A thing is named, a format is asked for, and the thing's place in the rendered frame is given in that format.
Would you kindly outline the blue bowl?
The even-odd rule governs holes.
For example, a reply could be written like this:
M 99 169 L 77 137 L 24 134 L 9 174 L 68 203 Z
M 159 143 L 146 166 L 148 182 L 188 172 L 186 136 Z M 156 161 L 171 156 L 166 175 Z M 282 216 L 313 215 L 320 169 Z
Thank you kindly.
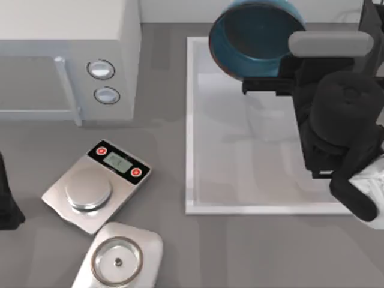
M 209 51 L 228 76 L 276 77 L 290 54 L 289 37 L 305 30 L 305 21 L 289 0 L 234 0 L 216 19 Z

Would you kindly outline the silver kitchen scale black panel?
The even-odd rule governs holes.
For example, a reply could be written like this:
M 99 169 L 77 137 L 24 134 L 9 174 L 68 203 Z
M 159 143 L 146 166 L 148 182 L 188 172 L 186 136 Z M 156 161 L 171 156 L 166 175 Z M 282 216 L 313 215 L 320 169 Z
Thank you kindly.
M 63 220 L 96 234 L 139 190 L 151 166 L 108 140 L 100 140 L 42 195 Z

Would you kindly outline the white scale round steel plate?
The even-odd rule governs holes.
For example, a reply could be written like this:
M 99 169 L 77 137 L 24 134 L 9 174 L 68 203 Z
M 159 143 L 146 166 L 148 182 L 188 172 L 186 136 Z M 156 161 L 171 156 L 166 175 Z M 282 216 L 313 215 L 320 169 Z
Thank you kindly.
M 96 234 L 71 288 L 155 288 L 162 258 L 159 234 L 109 222 Z

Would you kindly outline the pale microwave oven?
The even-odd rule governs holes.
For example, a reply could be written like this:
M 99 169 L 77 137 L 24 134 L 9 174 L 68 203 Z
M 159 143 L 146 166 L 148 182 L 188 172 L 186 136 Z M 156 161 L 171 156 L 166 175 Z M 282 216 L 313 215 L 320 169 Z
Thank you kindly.
M 0 56 L 61 56 L 84 124 L 122 124 L 134 116 L 142 31 L 138 0 L 0 0 Z M 103 59 L 115 75 L 97 80 L 86 65 Z M 103 105 L 94 91 L 120 93 Z

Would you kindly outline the round white microwave knob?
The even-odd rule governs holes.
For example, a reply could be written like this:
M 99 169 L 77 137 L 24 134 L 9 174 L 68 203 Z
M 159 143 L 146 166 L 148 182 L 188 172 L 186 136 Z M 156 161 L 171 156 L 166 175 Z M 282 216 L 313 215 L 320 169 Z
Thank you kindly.
M 120 100 L 120 93 L 112 87 L 98 88 L 93 93 L 94 98 L 103 105 L 113 105 Z
M 115 75 L 115 67 L 107 60 L 98 59 L 86 65 L 89 75 L 97 80 L 108 80 Z

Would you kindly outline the pale grey rounded box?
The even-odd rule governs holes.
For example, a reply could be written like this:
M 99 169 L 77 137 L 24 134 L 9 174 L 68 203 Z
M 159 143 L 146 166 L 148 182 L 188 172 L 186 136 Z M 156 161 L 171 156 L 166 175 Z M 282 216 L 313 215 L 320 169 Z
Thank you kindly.
M 290 52 L 301 58 L 361 57 L 373 46 L 372 36 L 361 31 L 301 31 L 288 39 Z

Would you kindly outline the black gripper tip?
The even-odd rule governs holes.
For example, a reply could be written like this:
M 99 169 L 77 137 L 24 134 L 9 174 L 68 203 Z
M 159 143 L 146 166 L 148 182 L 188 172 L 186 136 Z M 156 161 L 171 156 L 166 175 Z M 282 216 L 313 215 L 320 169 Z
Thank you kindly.
M 0 231 L 16 230 L 25 220 L 10 190 L 4 158 L 0 153 Z

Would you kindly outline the microwave glass door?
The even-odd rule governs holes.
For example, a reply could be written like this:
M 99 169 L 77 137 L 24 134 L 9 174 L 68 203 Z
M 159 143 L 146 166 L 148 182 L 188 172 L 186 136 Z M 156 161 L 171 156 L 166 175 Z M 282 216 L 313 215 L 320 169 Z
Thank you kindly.
M 74 120 L 53 59 L 0 56 L 0 121 Z

